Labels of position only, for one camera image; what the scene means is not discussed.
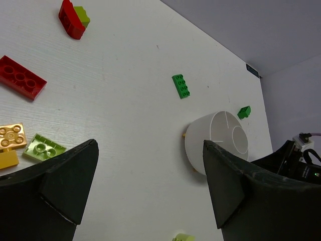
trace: small green cube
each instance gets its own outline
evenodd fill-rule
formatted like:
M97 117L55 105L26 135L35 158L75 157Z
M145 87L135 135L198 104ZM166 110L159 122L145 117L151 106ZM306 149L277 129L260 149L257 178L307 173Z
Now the small green cube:
M87 28L88 24L90 23L90 18L87 17L87 13L84 10L84 8L82 6L77 6L74 7L74 10L76 11L77 16L80 19L80 22L82 23L82 25Z
M244 118L248 118L250 114L251 114L251 107L246 106L240 109L240 111L237 113L237 116L240 119L244 119Z
M60 155L65 151L65 147L60 146L39 134L35 134L23 155L37 161L45 161L49 158Z
M187 85L185 83L185 80L181 74L174 75L172 77L174 84L176 86L177 92L180 95L181 99L184 99L186 97L190 96L189 89L187 88Z

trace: green block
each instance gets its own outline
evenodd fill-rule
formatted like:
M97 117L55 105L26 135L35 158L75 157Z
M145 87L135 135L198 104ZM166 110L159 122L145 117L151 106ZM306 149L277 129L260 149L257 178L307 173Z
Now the green block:
M181 99L184 99L186 97L190 96L189 89L187 88L185 84L185 80L183 79L183 76L181 74L174 75L172 77L174 84L176 86L177 92L180 95Z
M173 241L194 241L195 237L184 233L179 233Z
M82 25L87 28L88 24L90 23L90 18L87 17L86 10L82 6L74 7L74 10L76 11L77 16L80 19L80 22Z
M23 155L31 157L35 160L44 161L60 155L65 151L65 147L60 146L59 144L50 141L39 134L35 134L28 147L25 149Z
M248 118L250 114L251 114L251 107L246 106L240 109L240 111L237 113L237 116L240 119L243 119L243 118Z

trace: lego brick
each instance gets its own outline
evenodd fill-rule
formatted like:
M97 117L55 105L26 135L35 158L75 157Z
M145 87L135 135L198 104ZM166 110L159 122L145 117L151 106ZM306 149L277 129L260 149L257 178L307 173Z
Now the lego brick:
M0 126L0 150L22 148L27 139L22 123Z
M0 82L34 100L47 82L4 55L0 59Z
M0 169L16 166L19 159L15 150L0 153Z
M23 155L35 160L44 161L49 158L60 155L66 151L66 148L39 135L35 134Z
M90 23L90 18L87 16L86 10L82 6L74 7L74 10L76 11L77 16L80 19L81 24L87 28L88 24Z
M251 107L246 106L240 109L240 111L237 113L237 116L240 119L244 119L244 118L248 118L250 114L251 114Z
M85 32L85 27L80 22L80 19L69 0L63 0L58 18L70 37L73 39L81 39L81 36Z
M176 86L177 92L180 95L181 99L184 99L188 96L190 96L190 92L186 86L185 80L181 74L174 75L172 77L174 84Z
M188 235L188 234L184 234L184 233L179 233L176 235L176 237L173 239L173 241L194 241L195 237Z

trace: red rectangular block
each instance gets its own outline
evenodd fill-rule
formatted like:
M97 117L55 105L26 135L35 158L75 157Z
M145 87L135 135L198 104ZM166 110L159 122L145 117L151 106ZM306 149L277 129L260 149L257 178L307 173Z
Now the red rectangular block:
M82 25L72 3L69 0L63 0L58 18L70 37L74 39L81 38L85 32L85 27Z
M47 84L6 55L0 59L0 82L32 100Z

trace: white container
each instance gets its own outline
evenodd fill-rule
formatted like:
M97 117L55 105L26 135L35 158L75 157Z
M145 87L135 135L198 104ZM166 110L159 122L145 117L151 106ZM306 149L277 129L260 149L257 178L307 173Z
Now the white container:
M203 143L210 140L233 155L248 159L248 141L239 121L231 113L219 111L192 122L185 135L185 150L192 166L205 175Z

